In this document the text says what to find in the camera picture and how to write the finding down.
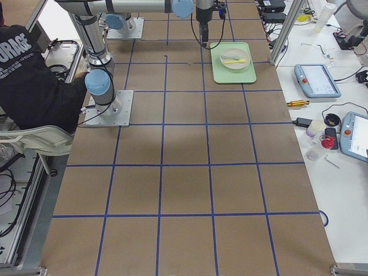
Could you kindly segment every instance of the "power adapter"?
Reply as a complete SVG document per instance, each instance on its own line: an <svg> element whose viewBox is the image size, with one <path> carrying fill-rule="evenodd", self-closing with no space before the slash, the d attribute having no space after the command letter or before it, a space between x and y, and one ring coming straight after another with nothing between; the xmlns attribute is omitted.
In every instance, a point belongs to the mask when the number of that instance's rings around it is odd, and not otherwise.
<svg viewBox="0 0 368 276"><path fill-rule="evenodd" d="M283 0L258 0L258 2L264 13L282 13L286 7Z"/></svg>
<svg viewBox="0 0 368 276"><path fill-rule="evenodd" d="M263 13L264 23L284 23L286 20L285 13Z"/></svg>
<svg viewBox="0 0 368 276"><path fill-rule="evenodd" d="M297 127L302 127L302 128L308 128L311 122L312 122L311 119L300 118L300 117L298 117L295 121L292 121L294 125L296 125Z"/></svg>

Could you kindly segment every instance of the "yellow spoon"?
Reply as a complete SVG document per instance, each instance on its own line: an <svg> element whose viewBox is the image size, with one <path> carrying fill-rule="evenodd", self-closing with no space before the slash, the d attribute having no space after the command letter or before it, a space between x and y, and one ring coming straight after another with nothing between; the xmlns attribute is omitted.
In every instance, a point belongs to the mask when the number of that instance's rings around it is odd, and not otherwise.
<svg viewBox="0 0 368 276"><path fill-rule="evenodd" d="M239 59L239 60L225 60L224 64L232 64L232 63L244 63L247 62L245 59Z"/></svg>

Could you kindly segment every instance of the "plate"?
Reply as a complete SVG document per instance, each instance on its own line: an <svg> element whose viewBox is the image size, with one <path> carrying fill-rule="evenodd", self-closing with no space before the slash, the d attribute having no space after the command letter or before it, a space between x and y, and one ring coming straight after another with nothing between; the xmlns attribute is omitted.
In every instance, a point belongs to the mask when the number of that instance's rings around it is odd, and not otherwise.
<svg viewBox="0 0 368 276"><path fill-rule="evenodd" d="M235 59L224 59L222 58L222 56L226 56L226 57L232 57L232 56L237 56L241 59L245 59L246 62L238 62L238 63L230 63L230 64L225 64L224 62L228 62L228 61L235 61ZM238 48L230 48L230 49L226 49L224 50L221 55L220 55L220 61L221 64L223 66L225 66L226 68L232 69L232 70L240 70L243 68L246 68L250 62L251 62L251 57L248 53L246 53L245 51L238 49Z"/></svg>

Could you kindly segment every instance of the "brown cardboard surface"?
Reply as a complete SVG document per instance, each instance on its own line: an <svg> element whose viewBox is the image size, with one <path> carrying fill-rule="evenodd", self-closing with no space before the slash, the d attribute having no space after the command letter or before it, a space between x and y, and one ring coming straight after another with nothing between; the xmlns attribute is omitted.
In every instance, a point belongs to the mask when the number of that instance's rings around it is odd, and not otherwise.
<svg viewBox="0 0 368 276"><path fill-rule="evenodd" d="M27 25L37 5L44 0L1 0L5 25Z"/></svg>
<svg viewBox="0 0 368 276"><path fill-rule="evenodd" d="M140 14L144 40L109 42L116 88L135 91L131 126L77 130L42 259L50 275L329 275L255 5L233 1L228 15L224 37L249 43L253 84L214 82L209 51L172 14ZM211 42L221 25L209 23Z"/></svg>

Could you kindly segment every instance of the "person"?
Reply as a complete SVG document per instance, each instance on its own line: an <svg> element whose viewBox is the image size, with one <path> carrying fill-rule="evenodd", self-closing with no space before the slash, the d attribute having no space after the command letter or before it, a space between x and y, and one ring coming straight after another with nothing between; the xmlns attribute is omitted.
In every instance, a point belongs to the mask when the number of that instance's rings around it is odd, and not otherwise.
<svg viewBox="0 0 368 276"><path fill-rule="evenodd" d="M20 129L56 125L74 132L86 96L85 76L58 81L27 29L5 25L0 2L0 106Z"/></svg>

